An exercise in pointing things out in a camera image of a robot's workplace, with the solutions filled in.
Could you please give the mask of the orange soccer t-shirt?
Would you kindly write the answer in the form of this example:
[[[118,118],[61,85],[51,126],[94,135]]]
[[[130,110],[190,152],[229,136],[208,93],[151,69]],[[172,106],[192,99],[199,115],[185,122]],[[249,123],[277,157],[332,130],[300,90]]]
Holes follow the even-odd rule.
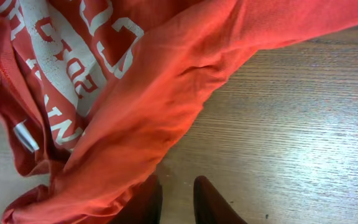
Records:
[[[0,1],[2,223],[107,223],[259,50],[358,25],[358,1]]]

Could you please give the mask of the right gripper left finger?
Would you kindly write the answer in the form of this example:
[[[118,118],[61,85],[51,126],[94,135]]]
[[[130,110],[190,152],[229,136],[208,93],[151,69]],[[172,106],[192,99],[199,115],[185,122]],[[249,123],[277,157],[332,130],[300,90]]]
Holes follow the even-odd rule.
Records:
[[[151,175],[109,224],[159,224],[162,202],[162,185]]]

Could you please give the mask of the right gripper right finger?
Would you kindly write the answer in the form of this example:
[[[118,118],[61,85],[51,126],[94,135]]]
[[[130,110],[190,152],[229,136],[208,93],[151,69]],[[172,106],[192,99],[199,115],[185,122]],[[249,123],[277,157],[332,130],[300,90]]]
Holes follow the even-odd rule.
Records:
[[[196,224],[247,224],[203,175],[194,181],[193,207]]]

